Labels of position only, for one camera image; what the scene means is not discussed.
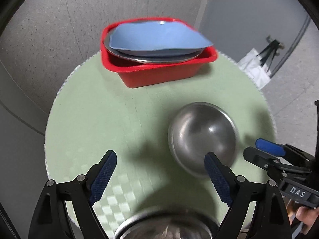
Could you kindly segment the right hand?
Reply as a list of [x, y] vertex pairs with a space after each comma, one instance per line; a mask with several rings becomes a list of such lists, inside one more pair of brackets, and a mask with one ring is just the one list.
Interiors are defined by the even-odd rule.
[[286, 206], [290, 224], [294, 219], [303, 223], [302, 234], [307, 234], [318, 217], [318, 208], [312, 209], [290, 200]]

